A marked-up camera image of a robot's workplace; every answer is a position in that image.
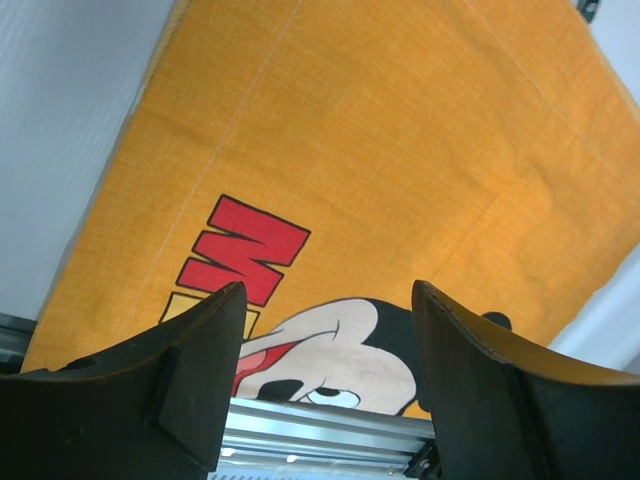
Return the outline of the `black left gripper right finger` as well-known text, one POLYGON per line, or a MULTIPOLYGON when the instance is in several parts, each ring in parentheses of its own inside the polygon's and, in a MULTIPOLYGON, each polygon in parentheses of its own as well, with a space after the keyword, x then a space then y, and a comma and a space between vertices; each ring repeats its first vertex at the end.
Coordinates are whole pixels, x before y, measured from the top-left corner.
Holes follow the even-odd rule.
POLYGON ((556 353, 412 288, 446 479, 636 479, 639 377, 556 353))

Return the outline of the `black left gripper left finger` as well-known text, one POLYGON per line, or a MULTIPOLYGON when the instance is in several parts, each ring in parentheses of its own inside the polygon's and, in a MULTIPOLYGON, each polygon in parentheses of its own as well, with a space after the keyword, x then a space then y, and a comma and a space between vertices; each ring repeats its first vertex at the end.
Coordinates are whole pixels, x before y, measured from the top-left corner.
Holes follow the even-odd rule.
POLYGON ((247 293, 50 371, 1 380, 5 479, 204 479, 219 461, 247 293))

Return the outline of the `orange cartoon print cloth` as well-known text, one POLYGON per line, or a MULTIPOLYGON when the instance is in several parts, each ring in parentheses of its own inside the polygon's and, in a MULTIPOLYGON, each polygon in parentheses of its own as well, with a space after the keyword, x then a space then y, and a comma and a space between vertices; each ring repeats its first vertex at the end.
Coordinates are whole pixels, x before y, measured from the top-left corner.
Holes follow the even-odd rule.
POLYGON ((193 1, 24 369, 247 290, 233 392, 414 418, 425 280, 546 345, 639 241, 639 110, 567 1, 193 1))

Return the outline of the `fork with teal handle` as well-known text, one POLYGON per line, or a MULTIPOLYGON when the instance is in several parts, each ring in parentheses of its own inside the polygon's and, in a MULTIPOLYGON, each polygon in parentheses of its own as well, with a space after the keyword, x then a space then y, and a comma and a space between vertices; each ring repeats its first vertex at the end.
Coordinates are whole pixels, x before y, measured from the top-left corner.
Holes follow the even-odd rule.
POLYGON ((591 23, 599 9, 600 0, 576 0, 576 9, 587 23, 591 23))

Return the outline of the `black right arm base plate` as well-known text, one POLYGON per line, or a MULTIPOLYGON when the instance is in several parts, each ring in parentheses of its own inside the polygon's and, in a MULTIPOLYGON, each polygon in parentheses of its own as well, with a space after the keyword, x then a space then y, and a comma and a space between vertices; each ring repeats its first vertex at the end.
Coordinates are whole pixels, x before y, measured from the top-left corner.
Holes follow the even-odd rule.
POLYGON ((442 468, 435 443, 425 444, 409 461, 404 476, 418 480, 440 480, 442 468))

